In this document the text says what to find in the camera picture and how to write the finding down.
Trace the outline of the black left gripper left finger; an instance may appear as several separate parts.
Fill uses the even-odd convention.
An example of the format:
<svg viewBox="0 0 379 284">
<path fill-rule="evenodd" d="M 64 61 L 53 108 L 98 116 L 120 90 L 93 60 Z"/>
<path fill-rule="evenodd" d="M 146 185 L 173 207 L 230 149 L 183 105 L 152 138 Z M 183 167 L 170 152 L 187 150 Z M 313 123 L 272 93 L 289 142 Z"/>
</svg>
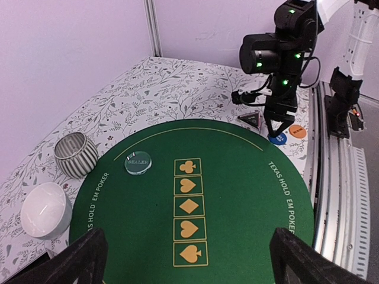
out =
<svg viewBox="0 0 379 284">
<path fill-rule="evenodd" d="M 102 283 L 107 262 L 105 232 L 93 229 L 54 258 L 7 283 Z"/>
</svg>

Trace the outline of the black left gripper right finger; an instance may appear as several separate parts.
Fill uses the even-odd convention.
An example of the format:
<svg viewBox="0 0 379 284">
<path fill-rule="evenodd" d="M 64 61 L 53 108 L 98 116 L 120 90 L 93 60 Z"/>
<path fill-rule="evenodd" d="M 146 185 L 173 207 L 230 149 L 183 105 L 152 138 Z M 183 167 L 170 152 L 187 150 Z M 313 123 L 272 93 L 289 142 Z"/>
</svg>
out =
<svg viewBox="0 0 379 284">
<path fill-rule="evenodd" d="M 367 283 L 324 258 L 286 228 L 275 229 L 269 249 L 275 283 L 288 283 L 286 267 L 302 283 Z"/>
</svg>

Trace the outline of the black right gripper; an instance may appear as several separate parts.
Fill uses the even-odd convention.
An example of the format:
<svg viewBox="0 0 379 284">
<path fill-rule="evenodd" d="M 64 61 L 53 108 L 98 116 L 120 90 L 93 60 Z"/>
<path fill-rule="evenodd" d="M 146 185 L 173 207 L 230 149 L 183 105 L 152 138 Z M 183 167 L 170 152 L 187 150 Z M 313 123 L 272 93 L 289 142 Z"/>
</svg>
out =
<svg viewBox="0 0 379 284">
<path fill-rule="evenodd" d="M 287 112 L 296 113 L 297 111 L 297 76 L 271 75 L 268 89 L 271 90 L 271 95 L 266 97 L 264 106 L 264 119 L 267 125 L 269 136 L 271 138 L 274 138 L 271 114 L 284 115 L 287 114 Z M 282 124 L 276 130 L 276 136 L 279 136 L 293 123 L 294 116 L 285 115 L 282 119 Z"/>
</svg>

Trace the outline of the blue small blind button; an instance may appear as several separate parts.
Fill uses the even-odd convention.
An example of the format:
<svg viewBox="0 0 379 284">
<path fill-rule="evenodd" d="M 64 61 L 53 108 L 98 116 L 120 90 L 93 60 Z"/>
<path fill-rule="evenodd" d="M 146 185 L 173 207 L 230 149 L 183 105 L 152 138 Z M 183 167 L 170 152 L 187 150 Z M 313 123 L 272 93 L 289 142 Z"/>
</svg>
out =
<svg viewBox="0 0 379 284">
<path fill-rule="evenodd" d="M 285 133 L 281 133 L 279 134 L 278 136 L 276 137 L 271 137 L 269 134 L 268 134 L 268 140 L 272 143 L 272 144 L 275 144 L 277 146 L 281 146 L 281 145 L 285 145 L 287 143 L 287 136 L 285 135 Z"/>
</svg>

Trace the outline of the clear acrylic dealer button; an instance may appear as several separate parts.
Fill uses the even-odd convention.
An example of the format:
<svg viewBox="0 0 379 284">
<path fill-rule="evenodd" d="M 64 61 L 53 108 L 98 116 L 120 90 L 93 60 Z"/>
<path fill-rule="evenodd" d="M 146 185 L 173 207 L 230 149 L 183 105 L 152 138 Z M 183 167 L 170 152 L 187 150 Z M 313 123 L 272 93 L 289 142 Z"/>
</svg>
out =
<svg viewBox="0 0 379 284">
<path fill-rule="evenodd" d="M 130 153 L 125 161 L 124 167 L 126 172 L 131 175 L 142 175 L 152 166 L 152 158 L 145 151 L 134 151 Z"/>
</svg>

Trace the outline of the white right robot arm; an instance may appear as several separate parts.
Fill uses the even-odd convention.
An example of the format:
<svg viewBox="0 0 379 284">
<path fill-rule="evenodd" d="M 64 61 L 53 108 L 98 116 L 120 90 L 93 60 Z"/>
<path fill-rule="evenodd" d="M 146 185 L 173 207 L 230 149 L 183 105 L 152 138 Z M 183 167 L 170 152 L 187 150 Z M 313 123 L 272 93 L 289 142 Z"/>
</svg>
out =
<svg viewBox="0 0 379 284">
<path fill-rule="evenodd" d="M 271 137 L 279 136 L 294 123 L 296 90 L 311 60 L 317 36 L 332 15 L 346 1 L 285 1 L 274 14 L 275 32 L 250 34 L 239 51 L 242 70 L 268 75 L 264 86 L 271 90 L 266 98 L 264 119 Z M 348 112 L 358 103 L 364 66 L 378 28 L 378 1 L 355 1 L 351 31 L 343 62 L 333 71 L 326 97 L 327 131 L 349 138 Z"/>
</svg>

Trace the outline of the orange big blind button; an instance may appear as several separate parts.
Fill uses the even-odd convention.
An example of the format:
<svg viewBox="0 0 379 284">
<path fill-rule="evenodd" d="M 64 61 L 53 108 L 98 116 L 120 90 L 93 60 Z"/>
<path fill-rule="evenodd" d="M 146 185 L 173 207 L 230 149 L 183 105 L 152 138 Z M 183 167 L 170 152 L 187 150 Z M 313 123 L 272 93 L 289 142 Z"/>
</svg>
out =
<svg viewBox="0 0 379 284">
<path fill-rule="evenodd" d="M 289 128 L 290 134 L 297 139 L 304 139 L 307 135 L 306 129 L 301 125 L 292 125 Z"/>
</svg>

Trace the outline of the black triangular all-in marker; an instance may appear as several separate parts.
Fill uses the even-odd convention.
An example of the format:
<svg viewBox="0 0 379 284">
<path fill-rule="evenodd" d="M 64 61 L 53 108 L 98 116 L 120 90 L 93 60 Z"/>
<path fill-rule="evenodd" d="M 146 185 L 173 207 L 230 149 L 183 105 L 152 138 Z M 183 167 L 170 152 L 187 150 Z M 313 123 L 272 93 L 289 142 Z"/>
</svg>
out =
<svg viewBox="0 0 379 284">
<path fill-rule="evenodd" d="M 262 126 L 262 115 L 259 111 L 238 116 L 238 120 L 260 131 Z"/>
</svg>

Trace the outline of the white ceramic bowl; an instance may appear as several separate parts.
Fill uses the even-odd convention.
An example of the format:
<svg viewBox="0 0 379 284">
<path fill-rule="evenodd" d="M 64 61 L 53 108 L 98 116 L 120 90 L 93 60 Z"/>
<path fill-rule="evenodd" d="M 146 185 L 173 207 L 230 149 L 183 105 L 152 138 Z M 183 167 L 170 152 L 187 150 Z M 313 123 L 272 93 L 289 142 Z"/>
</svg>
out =
<svg viewBox="0 0 379 284">
<path fill-rule="evenodd" d="M 23 202 L 23 230 L 31 237 L 52 240 L 62 235 L 72 219 L 72 205 L 63 188 L 53 182 L 35 187 Z"/>
</svg>

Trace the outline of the striped grey ceramic cup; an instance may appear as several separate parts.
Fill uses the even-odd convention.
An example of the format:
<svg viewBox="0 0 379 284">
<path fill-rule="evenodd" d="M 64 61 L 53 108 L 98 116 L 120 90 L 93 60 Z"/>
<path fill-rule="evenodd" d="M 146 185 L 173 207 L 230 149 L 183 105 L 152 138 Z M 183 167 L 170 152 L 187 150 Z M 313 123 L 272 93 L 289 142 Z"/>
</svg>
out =
<svg viewBox="0 0 379 284">
<path fill-rule="evenodd" d="M 66 176 L 79 179 L 95 168 L 99 154 L 95 144 L 85 134 L 70 133 L 57 142 L 54 158 Z"/>
</svg>

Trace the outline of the round green poker mat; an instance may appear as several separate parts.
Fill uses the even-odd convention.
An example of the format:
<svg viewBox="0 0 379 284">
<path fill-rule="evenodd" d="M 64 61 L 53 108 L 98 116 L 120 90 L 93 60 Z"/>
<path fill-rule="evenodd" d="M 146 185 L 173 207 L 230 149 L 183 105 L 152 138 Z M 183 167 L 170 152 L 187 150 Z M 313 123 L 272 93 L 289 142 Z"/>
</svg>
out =
<svg viewBox="0 0 379 284">
<path fill-rule="evenodd" d="M 142 175 L 124 167 L 134 151 L 152 158 Z M 290 159 L 245 128 L 180 120 L 99 159 L 75 199 L 69 240 L 104 230 L 106 283 L 273 283 L 278 227 L 313 241 L 310 195 Z"/>
</svg>

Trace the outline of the floral white tablecloth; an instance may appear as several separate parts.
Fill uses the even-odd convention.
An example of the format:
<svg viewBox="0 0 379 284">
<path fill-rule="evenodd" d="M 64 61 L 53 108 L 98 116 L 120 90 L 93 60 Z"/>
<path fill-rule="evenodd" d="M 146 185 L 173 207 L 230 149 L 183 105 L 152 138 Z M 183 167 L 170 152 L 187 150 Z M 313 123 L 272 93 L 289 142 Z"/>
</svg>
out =
<svg viewBox="0 0 379 284">
<path fill-rule="evenodd" d="M 233 90 L 250 82 L 260 85 L 264 79 L 232 67 L 150 57 L 86 101 L 39 143 L 1 186 L 1 282 L 19 274 L 48 251 L 58 253 L 72 243 L 70 228 L 54 240 L 32 238 L 23 230 L 20 218 L 26 196 L 44 182 L 59 184 L 74 206 L 84 180 L 95 169 L 79 179 L 66 176 L 54 158 L 54 148 L 62 137 L 70 133 L 85 134 L 95 144 L 99 159 L 139 131 L 180 120 L 225 122 L 268 140 L 264 122 L 258 131 L 238 120 L 238 116 L 251 112 L 261 114 L 262 109 L 236 106 L 230 99 Z M 283 132 L 287 143 L 275 146 L 303 177 L 309 145 L 309 92 L 298 91 L 297 99 L 293 125 L 303 126 L 307 135 L 297 139 L 287 129 Z"/>
</svg>

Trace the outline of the right aluminium frame post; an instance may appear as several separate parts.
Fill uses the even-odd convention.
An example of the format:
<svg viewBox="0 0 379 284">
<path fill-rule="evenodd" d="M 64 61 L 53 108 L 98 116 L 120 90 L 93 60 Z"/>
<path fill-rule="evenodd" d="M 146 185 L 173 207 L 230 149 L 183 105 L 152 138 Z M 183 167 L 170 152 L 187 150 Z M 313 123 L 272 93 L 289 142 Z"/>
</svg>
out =
<svg viewBox="0 0 379 284">
<path fill-rule="evenodd" d="M 152 54 L 155 57 L 162 57 L 162 47 L 160 43 L 158 18 L 154 0 L 144 0 L 145 14 L 147 19 L 147 27 L 149 30 L 150 43 L 152 46 Z"/>
</svg>

